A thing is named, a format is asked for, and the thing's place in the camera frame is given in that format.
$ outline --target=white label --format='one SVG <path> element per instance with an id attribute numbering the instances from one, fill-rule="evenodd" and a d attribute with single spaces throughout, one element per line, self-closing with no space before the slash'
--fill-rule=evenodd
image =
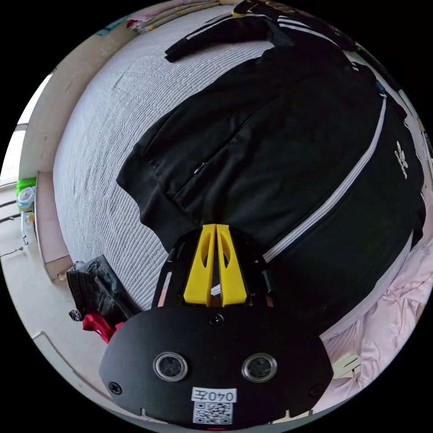
<path id="1" fill-rule="evenodd" d="M 232 424 L 233 403 L 194 402 L 194 424 Z"/>
<path id="2" fill-rule="evenodd" d="M 212 389 L 193 387 L 191 400 L 201 403 L 236 403 L 236 388 Z"/>

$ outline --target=red cloth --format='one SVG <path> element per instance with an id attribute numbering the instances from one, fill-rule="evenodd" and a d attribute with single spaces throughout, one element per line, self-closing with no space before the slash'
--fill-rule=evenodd
<path id="1" fill-rule="evenodd" d="M 108 344 L 116 330 L 123 324 L 124 322 L 118 323 L 115 329 L 112 329 L 101 314 L 94 312 L 84 316 L 83 330 L 96 332 Z"/>
<path id="2" fill-rule="evenodd" d="M 136 19 L 130 19 L 126 24 L 126 28 L 130 28 L 136 22 L 137 22 Z"/>

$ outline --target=adidas logo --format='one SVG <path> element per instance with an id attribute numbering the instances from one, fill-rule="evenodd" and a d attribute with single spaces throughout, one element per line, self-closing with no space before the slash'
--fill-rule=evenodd
<path id="1" fill-rule="evenodd" d="M 355 63 L 355 62 L 350 62 L 351 64 L 352 64 L 352 68 L 355 70 L 355 71 L 358 71 L 359 72 L 359 69 L 356 67 L 357 66 L 357 64 Z"/>
<path id="2" fill-rule="evenodd" d="M 405 153 L 402 151 L 400 143 L 397 141 L 397 147 L 398 147 L 398 151 L 394 151 L 394 153 L 396 154 L 396 157 L 398 159 L 398 162 L 400 163 L 400 167 L 403 170 L 403 174 L 405 175 L 405 178 L 407 179 L 407 173 L 405 168 L 408 167 L 407 162 L 406 162 L 406 158 L 405 158 Z"/>

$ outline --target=zipper pull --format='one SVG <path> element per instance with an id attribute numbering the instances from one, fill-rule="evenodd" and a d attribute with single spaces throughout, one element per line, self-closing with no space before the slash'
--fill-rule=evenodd
<path id="1" fill-rule="evenodd" d="M 379 80 L 376 80 L 376 87 L 378 88 L 378 90 L 380 92 L 380 96 L 386 98 L 387 97 L 387 91 Z"/>
<path id="2" fill-rule="evenodd" d="M 204 162 L 195 172 L 195 175 L 198 175 L 204 168 L 204 166 L 207 164 L 207 162 Z"/>

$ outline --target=cable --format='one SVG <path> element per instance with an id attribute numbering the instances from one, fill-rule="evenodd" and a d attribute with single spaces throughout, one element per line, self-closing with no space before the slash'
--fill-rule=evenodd
<path id="1" fill-rule="evenodd" d="M 11 185 L 16 185 L 16 184 L 17 184 L 16 182 L 9 182 L 7 184 L 0 185 L 0 189 L 2 189 L 3 187 L 6 187 L 6 186 L 11 186 Z"/>
<path id="2" fill-rule="evenodd" d="M 24 247 L 19 247 L 19 248 L 16 249 L 15 251 L 11 251 L 10 253 L 2 254 L 0 257 L 7 256 L 8 254 L 16 253 L 17 251 L 22 251 L 23 249 L 24 249 Z"/>
<path id="3" fill-rule="evenodd" d="M 11 202 L 6 202 L 6 203 L 2 203 L 2 204 L 0 204 L 0 207 L 9 206 L 10 204 L 16 204 L 16 203 L 17 203 L 16 200 L 12 200 Z"/>
<path id="4" fill-rule="evenodd" d="M 20 217 L 20 216 L 21 216 L 20 213 L 16 213 L 15 215 L 8 216 L 7 218 L 2 218 L 2 219 L 0 220 L 0 222 L 13 221 L 15 218 L 18 218 L 18 217 Z"/>

